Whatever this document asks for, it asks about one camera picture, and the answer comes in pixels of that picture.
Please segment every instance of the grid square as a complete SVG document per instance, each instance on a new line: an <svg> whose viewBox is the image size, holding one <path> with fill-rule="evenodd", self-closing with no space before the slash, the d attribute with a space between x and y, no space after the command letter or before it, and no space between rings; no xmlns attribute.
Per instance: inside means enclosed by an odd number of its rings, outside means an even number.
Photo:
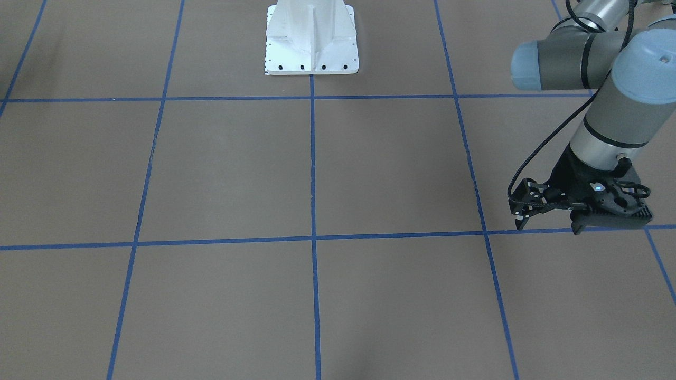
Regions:
<svg viewBox="0 0 676 380"><path fill-rule="evenodd" d="M676 285L676 230L651 230L650 236L660 254L671 285Z"/></svg>
<svg viewBox="0 0 676 380"><path fill-rule="evenodd" d="M0 119L0 241L131 241L157 102L11 103Z"/></svg>
<svg viewBox="0 0 676 380"><path fill-rule="evenodd" d="M503 6L491 1L440 0L439 12L458 93L535 92L514 87L510 65L521 43L544 39L557 23L550 1L513 1Z"/></svg>
<svg viewBox="0 0 676 380"><path fill-rule="evenodd" d="M179 1L48 1L12 98L162 96Z"/></svg>
<svg viewBox="0 0 676 380"><path fill-rule="evenodd" d="M308 96L307 76L264 74L266 14L275 3L187 1L169 95Z"/></svg>
<svg viewBox="0 0 676 380"><path fill-rule="evenodd" d="M491 229L514 229L514 216L506 189L516 169L530 153L587 99L490 98L461 99L467 140L481 194L486 225ZM517 179L546 181L581 121L573 120L543 149ZM570 226L568 212L538 215L527 229Z"/></svg>
<svg viewBox="0 0 676 380"><path fill-rule="evenodd" d="M521 379L670 379L676 313L643 231L491 236Z"/></svg>
<svg viewBox="0 0 676 380"><path fill-rule="evenodd" d="M451 94L432 1L352 0L359 73L318 75L317 95Z"/></svg>
<svg viewBox="0 0 676 380"><path fill-rule="evenodd" d="M309 105L168 102L141 238L309 235Z"/></svg>
<svg viewBox="0 0 676 380"><path fill-rule="evenodd" d="M140 247L115 379L313 379L311 252Z"/></svg>
<svg viewBox="0 0 676 380"><path fill-rule="evenodd" d="M482 237L317 244L323 379L512 377Z"/></svg>
<svg viewBox="0 0 676 380"><path fill-rule="evenodd" d="M676 114L673 114L634 161L641 182L652 190L646 200L654 215L651 224L676 223L676 202L673 197L676 189L673 170L676 167L675 141Z"/></svg>
<svg viewBox="0 0 676 380"><path fill-rule="evenodd" d="M452 99L316 102L320 234L481 230Z"/></svg>
<svg viewBox="0 0 676 380"><path fill-rule="evenodd" d="M0 2L0 97L4 98L42 6L41 0Z"/></svg>
<svg viewBox="0 0 676 380"><path fill-rule="evenodd" d="M128 248L3 252L0 378L105 377L128 261Z"/></svg>

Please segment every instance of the blue tape line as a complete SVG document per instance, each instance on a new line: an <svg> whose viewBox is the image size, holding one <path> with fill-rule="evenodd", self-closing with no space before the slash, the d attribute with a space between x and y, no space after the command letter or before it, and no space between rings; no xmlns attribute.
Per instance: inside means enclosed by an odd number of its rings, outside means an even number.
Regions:
<svg viewBox="0 0 676 380"><path fill-rule="evenodd" d="M40 5L40 10L38 11L38 16L35 18L35 23L33 24L33 29L30 31L30 36L28 37L28 41L26 42L26 46L24 48L24 51L21 53L21 58L19 58L19 63L16 65L16 70L14 70L14 75L12 75L11 81L9 82L9 87L7 88L7 93L5 94L5 101L3 101L2 105L0 105L0 116L2 116L3 112L5 111L5 107L7 106L7 100L9 99L9 96L11 95L12 90L14 90L14 85L16 84L16 79L19 77L19 72L21 71L21 67L24 65L24 61L26 60L26 55L28 55L28 49L30 49L30 44L33 42L33 38L35 37L35 33L38 30L38 26L40 25L40 21L42 20L42 15L45 11L46 5L47 5L47 0L43 0L42 5Z"/></svg>
<svg viewBox="0 0 676 380"><path fill-rule="evenodd" d="M319 95L319 100L342 100L342 99L446 99L453 95Z"/></svg>
<svg viewBox="0 0 676 380"><path fill-rule="evenodd" d="M166 101L216 101L216 100L308 100L309 96L174 96Z"/></svg>
<svg viewBox="0 0 676 380"><path fill-rule="evenodd" d="M676 229L676 224L656 224L646 227L648 230ZM585 232L625 231L607 227L587 227ZM571 229L527 229L527 230L488 230L488 235L528 235L540 233L570 233ZM190 240L157 240L157 241L120 241L111 243L66 243L66 244L32 244L32 245L0 245L0 251L34 251L34 250L66 250L80 248L108 248L108 247L157 247L172 245L208 245L208 244L238 244L238 243L274 243L284 241L325 241L325 240L357 240L357 239L400 239L405 237L453 237L453 236L480 236L483 231L442 231L442 232L411 232L411 233L365 233L353 235L317 235L317 236L282 236L282 237L241 237L228 239L190 239Z"/></svg>
<svg viewBox="0 0 676 380"><path fill-rule="evenodd" d="M413 233L365 233L355 235L319 235L317 240L354 240L354 239L401 239L404 237L445 237L445 236L477 236L482 231L452 232L413 232Z"/></svg>
<svg viewBox="0 0 676 380"><path fill-rule="evenodd" d="M131 242L0 245L0 251L73 250L78 248L110 248L110 247L132 247L132 246L133 243Z"/></svg>
<svg viewBox="0 0 676 380"><path fill-rule="evenodd" d="M464 94L464 95L318 95L315 100L345 99L450 99L458 98L497 98L497 97L589 97L585 93L529 93L529 94ZM309 100L309 96L174 96L174 97L73 97L73 98L36 98L4 99L6 103L93 103L121 101L232 101L232 100Z"/></svg>
<svg viewBox="0 0 676 380"><path fill-rule="evenodd" d="M139 247L163 247L171 245L209 245L209 244L243 244L243 243L277 243L284 241L310 241L311 236L284 236L284 237L244 237L232 239L195 239L195 240L161 240L140 241Z"/></svg>
<svg viewBox="0 0 676 380"><path fill-rule="evenodd" d="M671 230L676 229L676 224L655 224L646 226L649 230Z"/></svg>
<svg viewBox="0 0 676 380"><path fill-rule="evenodd" d="M169 53L169 64L167 65L166 77L164 79L164 90L162 91L162 97L165 98L167 95L167 90L169 88L169 80L171 78L171 69L174 63L174 54L176 53L176 44L178 43L178 33L180 31L180 23L183 18L183 7L185 6L185 0L180 0L180 6L178 9L178 19L176 20L176 29L174 31L174 40L172 42L171 52ZM164 104L165 101L160 102L160 110L158 112L158 120L155 124L155 133L153 135L153 144L150 149L150 157L148 159L148 167L145 173L145 182L143 184L143 194L141 196L141 204L139 205L139 217L136 224L136 229L134 231L134 245L131 248L131 253L129 255L129 266L127 268L127 276L124 282L124 291L122 292L122 301L120 302L120 313L118 315L118 324L115 330L115 338L113 340L113 348L110 353L110 363L108 364L108 376L107 380L112 380L113 372L115 370L115 360L117 358L118 345L120 343L120 335L122 333L122 323L124 322L124 310L126 308L126 301L129 295L129 287L131 283L131 275L134 269L134 260L136 258L137 243L139 242L139 235L141 234L141 223L143 221L143 212L145 210L145 200L148 195L148 187L150 185L150 176L153 170L153 157L155 155L155 147L158 142L158 135L160 133L160 126L162 125L162 115L164 113Z"/></svg>
<svg viewBox="0 0 676 380"><path fill-rule="evenodd" d="M131 274L134 270L134 260L136 260L136 246L131 248L129 254L129 264L127 265L127 274L124 278L124 290L122 290L122 301L120 302L120 312L118 314L118 324L115 327L115 338L113 338L113 348L110 352L110 363L108 364L107 380L113 379L113 371L115 370L115 359L118 355L118 347L120 346L120 335L122 334L122 321L124 320L124 311L126 310L126 301L129 296L129 286L131 284Z"/></svg>
<svg viewBox="0 0 676 380"><path fill-rule="evenodd" d="M312 240L312 295L314 299L314 376L322 380L322 350L319 328L319 278L317 268L317 240Z"/></svg>
<svg viewBox="0 0 676 380"><path fill-rule="evenodd" d="M89 103L103 101L161 101L161 97L73 97L56 99L8 99L8 103Z"/></svg>
<svg viewBox="0 0 676 380"><path fill-rule="evenodd" d="M556 17L558 18L558 20L559 21L563 20L563 18L561 18L561 12L558 11L558 5L554 0L552 0L552 6L554 7L554 11L556 12Z"/></svg>
<svg viewBox="0 0 676 380"><path fill-rule="evenodd" d="M319 280L317 269L317 207L315 171L314 75L310 75L310 220L312 230L312 291L314 297L314 370L315 379L322 379L322 352L319 327Z"/></svg>
<svg viewBox="0 0 676 380"><path fill-rule="evenodd" d="M491 274L493 276L493 285L496 289L496 297L498 299L498 308L500 309L500 318L502 319L502 327L505 334L505 340L507 343L507 349L509 352L510 362L512 364L512 372L514 374L514 380L519 380L518 377L518 368L516 366L516 357L514 356L514 348L512 347L512 337L509 331L509 325L507 323L507 315L504 309L504 303L502 301L502 292L500 290L500 282L498 281L498 272L496 270L495 262L493 261L493 251L491 249L491 242L488 237L486 229L486 221L483 215L483 208L481 207L481 197L479 195L479 187L477 185L477 178L474 172L474 166L472 164L472 154L469 149L469 143L467 141L467 134L464 128L464 121L462 119L462 110L460 109L460 101L458 100L458 92L456 89L456 81L453 77L453 66L451 65L451 58L448 54L448 46L446 44L446 37L443 31L443 23L441 21L441 13L439 12L439 3L437 0L434 0L434 7L437 13L437 23L439 24L439 33L441 35L441 44L443 45L443 53L446 58L446 66L448 67L448 77L451 81L451 89L453 90L454 102L456 105L456 111L458 113L458 123L460 124L460 132L462 133L462 144L465 148L465 153L467 155L467 164L470 171L470 176L472 182L474 183L475 196L477 198L477 209L479 211L479 219L481 221L481 230L483 233L484 243L486 245L486 252L488 254L488 260L491 266Z"/></svg>
<svg viewBox="0 0 676 380"><path fill-rule="evenodd" d="M549 93L538 93L538 94L465 94L458 95L457 97L463 98L494 98L494 97L589 97L586 93L563 93L563 94L549 94Z"/></svg>
<svg viewBox="0 0 676 380"><path fill-rule="evenodd" d="M587 227L585 232L603 232L603 231L624 231L622 229L612 229L608 227ZM563 229L527 229L527 230L493 230L486 231L488 235L527 235L534 233L570 233L570 228Z"/></svg>
<svg viewBox="0 0 676 380"><path fill-rule="evenodd" d="M660 266L662 276L665 278L665 282L667 283L667 288L669 289L669 293L671 294L671 299L674 301L674 305L676 305L676 292L674 292L674 286L671 285L671 280L669 279L669 274L667 274L665 264L662 262L662 258L660 257L660 253L657 251L655 242L652 240L652 235L650 234L649 229L646 228L644 230L646 232L646 237L648 238L648 243L650 243L650 247L652 248L652 253L655 255L655 260L657 260L657 265Z"/></svg>

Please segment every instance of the brown floor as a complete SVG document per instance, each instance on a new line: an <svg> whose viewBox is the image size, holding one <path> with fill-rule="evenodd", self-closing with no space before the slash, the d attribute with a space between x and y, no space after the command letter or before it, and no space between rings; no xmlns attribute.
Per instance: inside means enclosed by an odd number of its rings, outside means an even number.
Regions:
<svg viewBox="0 0 676 380"><path fill-rule="evenodd" d="M348 1L315 78L263 75L271 3L0 1L0 379L676 377L676 117L649 229L513 231L589 96L510 82L564 1Z"/></svg>

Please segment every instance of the robotic arm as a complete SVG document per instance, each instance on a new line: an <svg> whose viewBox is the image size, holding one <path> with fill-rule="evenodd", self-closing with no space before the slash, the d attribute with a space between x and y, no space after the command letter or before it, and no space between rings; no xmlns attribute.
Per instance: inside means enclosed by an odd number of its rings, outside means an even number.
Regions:
<svg viewBox="0 0 676 380"><path fill-rule="evenodd" d="M514 52L512 81L520 89L599 88L514 176L508 196L517 229L555 209L571 211L576 235L589 225L638 229L652 220L645 202L650 190L631 161L676 110L676 15L632 33L633 7L649 2L582 0L574 10L567 3L570 18ZM627 13L629 31L612 31ZM523 179L513 193L530 159L587 106L550 178Z"/></svg>

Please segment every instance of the floor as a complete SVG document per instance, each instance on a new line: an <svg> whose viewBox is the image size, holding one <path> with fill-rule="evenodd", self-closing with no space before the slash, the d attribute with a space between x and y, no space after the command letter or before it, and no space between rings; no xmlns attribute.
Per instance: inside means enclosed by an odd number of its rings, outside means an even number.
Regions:
<svg viewBox="0 0 676 380"><path fill-rule="evenodd" d="M0 379L675 378L676 118L648 228L508 211L589 96L510 83L563 0L352 0L314 78L271 3L0 2Z"/></svg>

